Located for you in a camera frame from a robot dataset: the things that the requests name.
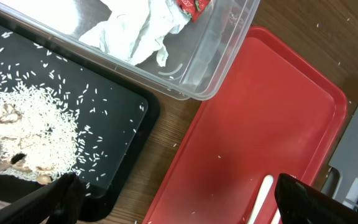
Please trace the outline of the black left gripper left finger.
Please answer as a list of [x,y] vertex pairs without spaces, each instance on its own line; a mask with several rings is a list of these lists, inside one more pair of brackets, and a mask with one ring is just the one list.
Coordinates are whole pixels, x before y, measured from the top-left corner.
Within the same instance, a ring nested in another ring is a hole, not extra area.
[[65,174],[0,210],[0,224],[74,224],[80,217],[86,187]]

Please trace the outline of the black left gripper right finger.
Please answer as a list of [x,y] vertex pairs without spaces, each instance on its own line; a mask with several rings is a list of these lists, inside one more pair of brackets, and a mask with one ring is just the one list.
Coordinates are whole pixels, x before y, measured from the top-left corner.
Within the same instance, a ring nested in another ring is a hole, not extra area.
[[275,187],[283,224],[358,224],[358,213],[289,174],[281,173]]

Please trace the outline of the white plastic fork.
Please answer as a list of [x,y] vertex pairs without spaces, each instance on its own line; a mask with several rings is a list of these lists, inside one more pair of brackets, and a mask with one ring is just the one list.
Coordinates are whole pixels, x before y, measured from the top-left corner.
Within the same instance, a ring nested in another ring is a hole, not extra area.
[[279,211],[279,209],[276,209],[275,215],[273,216],[272,221],[270,222],[270,224],[279,224],[280,219],[281,219],[280,211]]

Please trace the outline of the white plastic spoon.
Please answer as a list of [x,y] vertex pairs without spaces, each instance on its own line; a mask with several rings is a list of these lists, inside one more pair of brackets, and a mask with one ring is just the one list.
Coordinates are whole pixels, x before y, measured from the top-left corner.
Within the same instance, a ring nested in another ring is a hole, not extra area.
[[258,191],[256,200],[254,202],[254,206],[252,208],[252,212],[251,212],[250,217],[247,221],[247,224],[254,224],[254,222],[256,221],[256,218],[262,208],[262,205],[265,202],[265,199],[267,198],[267,195],[268,195],[272,185],[273,185],[273,176],[266,175],[260,185],[260,189]]

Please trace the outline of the white rice pile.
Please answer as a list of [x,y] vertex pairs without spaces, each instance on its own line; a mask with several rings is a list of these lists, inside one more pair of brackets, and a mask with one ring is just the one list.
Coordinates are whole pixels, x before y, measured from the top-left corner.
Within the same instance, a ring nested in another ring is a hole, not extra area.
[[76,164],[78,115],[44,88],[0,88],[0,174],[57,179]]

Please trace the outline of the white tissue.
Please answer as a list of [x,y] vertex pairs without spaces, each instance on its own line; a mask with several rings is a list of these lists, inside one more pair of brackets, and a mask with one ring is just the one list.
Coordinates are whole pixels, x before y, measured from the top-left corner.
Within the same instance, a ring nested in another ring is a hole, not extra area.
[[159,67],[166,66],[167,34],[178,34],[190,18],[174,0],[102,0],[111,11],[79,41],[131,65],[156,53]]

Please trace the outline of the red snack wrapper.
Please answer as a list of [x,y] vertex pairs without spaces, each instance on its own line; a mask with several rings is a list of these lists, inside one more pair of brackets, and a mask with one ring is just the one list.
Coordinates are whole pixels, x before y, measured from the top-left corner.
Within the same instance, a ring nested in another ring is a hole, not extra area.
[[179,8],[195,22],[207,8],[211,0],[176,0]]

